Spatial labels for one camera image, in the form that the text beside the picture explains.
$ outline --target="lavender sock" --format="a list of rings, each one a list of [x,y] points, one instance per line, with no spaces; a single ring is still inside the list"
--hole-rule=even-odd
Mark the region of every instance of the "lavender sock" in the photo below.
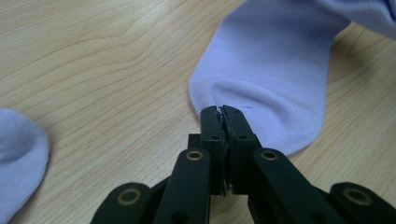
[[[0,107],[0,223],[8,223],[36,190],[48,156],[44,131],[24,115]]]
[[[191,75],[196,113],[210,105],[237,107],[264,147],[287,155],[306,147],[323,121],[333,38],[349,24],[347,16],[374,26],[363,14],[377,5],[373,22],[395,35],[383,2],[245,1],[223,20]]]

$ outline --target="sock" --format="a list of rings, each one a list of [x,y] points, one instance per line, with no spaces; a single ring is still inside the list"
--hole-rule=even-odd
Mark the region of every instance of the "sock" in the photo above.
[[[24,115],[0,107],[0,223],[8,223],[38,187],[48,156],[44,131]]]
[[[191,75],[196,113],[236,107],[264,147],[286,155],[311,144],[323,121],[332,40],[349,24],[337,10],[353,15],[353,4],[341,2],[245,1],[222,21]]]

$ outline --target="light wood surface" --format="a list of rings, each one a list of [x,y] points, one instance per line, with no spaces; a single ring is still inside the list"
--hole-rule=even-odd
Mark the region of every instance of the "light wood surface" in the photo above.
[[[0,1],[0,106],[51,144],[45,178],[12,223],[89,223],[116,186],[170,175],[200,132],[189,76],[239,2]],[[396,41],[351,24],[329,73],[323,129],[290,159],[321,189],[350,181],[396,206]],[[246,202],[213,197],[211,223],[252,223]]]

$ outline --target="wood grain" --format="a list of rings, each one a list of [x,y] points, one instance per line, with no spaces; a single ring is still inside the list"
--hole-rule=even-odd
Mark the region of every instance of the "wood grain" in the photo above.
[[[198,133],[187,82],[239,0],[1,1],[0,106],[48,134],[44,181],[11,223],[89,223],[116,186],[170,175]],[[351,24],[332,48],[317,140],[290,159],[324,190],[350,181],[396,206],[396,42]],[[252,223],[212,198],[211,223]]]

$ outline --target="circular hole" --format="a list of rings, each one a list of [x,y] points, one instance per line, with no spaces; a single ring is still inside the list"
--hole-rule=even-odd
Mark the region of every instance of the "circular hole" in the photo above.
[[[372,198],[366,194],[365,192],[359,190],[359,189],[353,189],[353,188],[346,188],[343,190],[344,196],[352,201],[353,203],[359,204],[359,205],[370,205],[373,203]]]
[[[189,216],[184,211],[177,211],[171,216],[171,221],[176,224],[186,223],[189,220]]]
[[[313,212],[309,214],[309,217],[316,223],[326,223],[327,222],[327,217],[320,212]]]
[[[190,161],[198,161],[198,160],[200,160],[201,158],[204,157],[204,154],[202,152],[199,152],[199,151],[191,151],[191,152],[187,153],[186,157]]]
[[[268,160],[268,161],[275,161],[277,160],[277,154],[275,154],[275,152],[272,151],[264,151],[262,152],[262,158]]]
[[[117,201],[121,205],[131,205],[137,203],[140,200],[142,193],[139,189],[126,189],[117,198]]]
[[[213,140],[219,140],[219,139],[220,139],[220,136],[218,136],[218,135],[212,135],[212,136],[210,136],[210,138],[213,139]]]

